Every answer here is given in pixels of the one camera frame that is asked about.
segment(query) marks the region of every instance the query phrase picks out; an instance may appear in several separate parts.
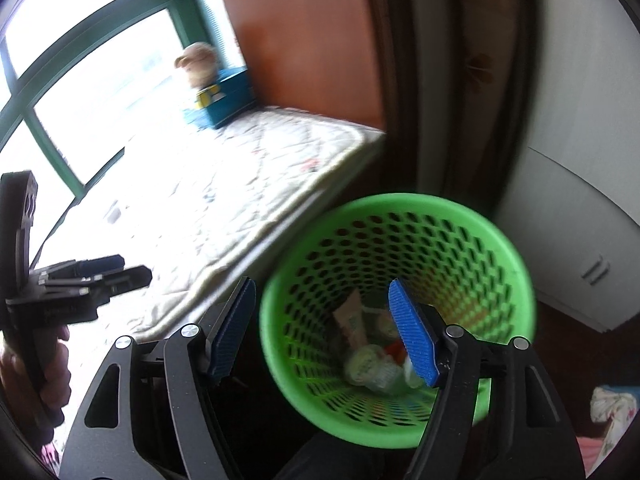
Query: dark pants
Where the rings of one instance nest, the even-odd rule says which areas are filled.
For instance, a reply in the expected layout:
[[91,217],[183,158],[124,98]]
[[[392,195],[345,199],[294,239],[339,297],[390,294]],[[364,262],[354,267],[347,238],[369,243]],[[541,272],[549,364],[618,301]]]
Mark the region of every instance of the dark pants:
[[316,433],[274,480],[378,480],[385,466],[381,449],[357,446]]

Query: green plastic basket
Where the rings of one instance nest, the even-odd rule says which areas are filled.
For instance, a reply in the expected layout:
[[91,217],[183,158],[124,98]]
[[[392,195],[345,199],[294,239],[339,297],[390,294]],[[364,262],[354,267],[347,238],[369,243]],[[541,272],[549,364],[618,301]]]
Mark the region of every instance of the green plastic basket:
[[[415,297],[477,338],[532,339],[529,274],[507,238],[462,205],[420,194],[383,194],[318,219],[290,249],[260,307],[262,349],[278,387],[309,421],[363,446],[416,447],[435,400],[427,386],[385,397],[343,378],[324,338],[332,311],[362,293],[406,280]],[[474,421],[486,416],[481,381]]]

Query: teal box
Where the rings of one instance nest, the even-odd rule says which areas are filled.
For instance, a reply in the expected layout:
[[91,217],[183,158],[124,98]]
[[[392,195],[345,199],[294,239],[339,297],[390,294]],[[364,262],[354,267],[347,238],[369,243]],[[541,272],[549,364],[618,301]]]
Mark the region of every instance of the teal box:
[[246,67],[220,70],[216,83],[198,92],[197,101],[213,128],[225,126],[257,104]]

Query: plush toy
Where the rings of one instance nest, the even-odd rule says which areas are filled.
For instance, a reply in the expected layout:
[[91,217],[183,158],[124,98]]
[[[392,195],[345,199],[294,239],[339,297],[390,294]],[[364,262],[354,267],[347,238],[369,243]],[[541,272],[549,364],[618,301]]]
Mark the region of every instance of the plush toy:
[[218,53],[209,43],[199,41],[185,48],[174,66],[184,69],[191,88],[201,90],[218,78]]

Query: white quilted pad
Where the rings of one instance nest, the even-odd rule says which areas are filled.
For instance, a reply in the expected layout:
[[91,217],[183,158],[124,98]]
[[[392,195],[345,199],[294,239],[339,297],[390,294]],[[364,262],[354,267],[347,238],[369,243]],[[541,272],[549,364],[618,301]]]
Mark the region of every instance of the white quilted pad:
[[[133,139],[126,154],[46,243],[40,264],[119,253],[153,271],[72,326],[69,423],[113,341],[153,340],[188,314],[240,257],[378,130],[296,110],[259,108],[220,130],[182,124]],[[69,423],[56,431],[63,447]]]

